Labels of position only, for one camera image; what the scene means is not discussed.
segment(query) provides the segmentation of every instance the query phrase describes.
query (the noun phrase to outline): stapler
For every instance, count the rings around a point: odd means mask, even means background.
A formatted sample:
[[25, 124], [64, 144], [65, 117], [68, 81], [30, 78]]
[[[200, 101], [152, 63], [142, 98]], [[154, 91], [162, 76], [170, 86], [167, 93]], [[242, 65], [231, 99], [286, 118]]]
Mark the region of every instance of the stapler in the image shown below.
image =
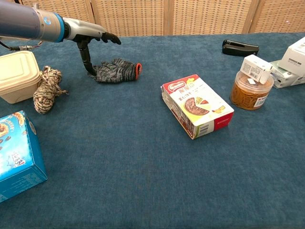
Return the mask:
[[223, 53], [232, 56], [257, 55], [259, 47], [253, 44], [235, 42], [230, 40], [223, 41]]

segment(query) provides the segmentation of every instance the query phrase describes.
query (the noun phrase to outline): jar of rubber bands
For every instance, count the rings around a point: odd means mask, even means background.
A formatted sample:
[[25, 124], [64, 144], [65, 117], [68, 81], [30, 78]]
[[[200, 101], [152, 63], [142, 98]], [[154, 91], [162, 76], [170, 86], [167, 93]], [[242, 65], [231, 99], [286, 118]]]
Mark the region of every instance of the jar of rubber bands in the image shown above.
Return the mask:
[[266, 83], [261, 84], [239, 71], [231, 92], [231, 101], [245, 110], [259, 109], [264, 104], [273, 83], [272, 76], [269, 76]]

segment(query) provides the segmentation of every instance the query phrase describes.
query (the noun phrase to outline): work glove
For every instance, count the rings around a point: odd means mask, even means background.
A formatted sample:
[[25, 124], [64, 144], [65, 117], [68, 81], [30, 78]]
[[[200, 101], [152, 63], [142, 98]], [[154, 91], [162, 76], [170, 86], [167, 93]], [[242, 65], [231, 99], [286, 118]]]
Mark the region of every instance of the work glove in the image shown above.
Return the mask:
[[102, 62], [101, 65], [95, 65], [96, 76], [90, 77], [100, 83], [120, 83], [123, 81], [137, 80], [142, 66], [140, 63], [134, 64], [123, 59], [114, 59], [111, 63]]

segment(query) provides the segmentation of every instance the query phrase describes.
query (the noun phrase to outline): blue box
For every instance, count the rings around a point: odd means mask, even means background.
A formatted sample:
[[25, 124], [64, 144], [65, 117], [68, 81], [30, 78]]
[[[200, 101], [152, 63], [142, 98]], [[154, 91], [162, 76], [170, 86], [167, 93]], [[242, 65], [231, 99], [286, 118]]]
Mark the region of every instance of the blue box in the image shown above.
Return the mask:
[[36, 130], [25, 112], [0, 118], [0, 203], [47, 179]]

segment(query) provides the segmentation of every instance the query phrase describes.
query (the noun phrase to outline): beige partition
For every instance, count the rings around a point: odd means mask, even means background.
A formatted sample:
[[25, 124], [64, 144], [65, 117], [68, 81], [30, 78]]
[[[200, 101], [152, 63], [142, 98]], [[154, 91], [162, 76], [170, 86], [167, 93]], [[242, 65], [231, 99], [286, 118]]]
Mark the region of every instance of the beige partition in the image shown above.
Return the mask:
[[94, 23], [90, 0], [22, 0], [27, 6], [39, 4], [39, 9], [56, 12], [62, 17]]
[[118, 36], [163, 35], [164, 0], [91, 0], [97, 24]]
[[305, 32], [305, 0], [260, 0], [250, 32]]
[[257, 0], [173, 0], [173, 34], [247, 33]]

